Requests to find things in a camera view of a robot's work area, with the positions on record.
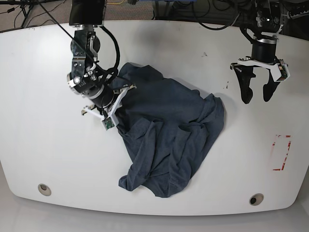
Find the dark blue T-shirt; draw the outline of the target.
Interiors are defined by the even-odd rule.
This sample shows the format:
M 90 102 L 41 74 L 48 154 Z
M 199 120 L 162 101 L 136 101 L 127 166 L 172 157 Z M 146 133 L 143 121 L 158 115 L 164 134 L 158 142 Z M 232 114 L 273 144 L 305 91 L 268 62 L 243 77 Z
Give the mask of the dark blue T-shirt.
M 168 198 L 184 190 L 224 128 L 220 98 L 201 97 L 151 66 L 126 63 L 113 88 L 135 84 L 116 111 L 117 129 L 132 164 L 119 187 L 148 188 Z

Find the red tape rectangle marking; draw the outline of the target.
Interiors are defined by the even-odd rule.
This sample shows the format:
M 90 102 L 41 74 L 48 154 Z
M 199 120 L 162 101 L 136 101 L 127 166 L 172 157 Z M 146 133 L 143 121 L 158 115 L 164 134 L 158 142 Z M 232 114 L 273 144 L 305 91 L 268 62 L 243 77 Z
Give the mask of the red tape rectangle marking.
M 291 135 L 276 135 L 270 154 L 270 168 L 272 171 L 283 171 L 291 142 Z

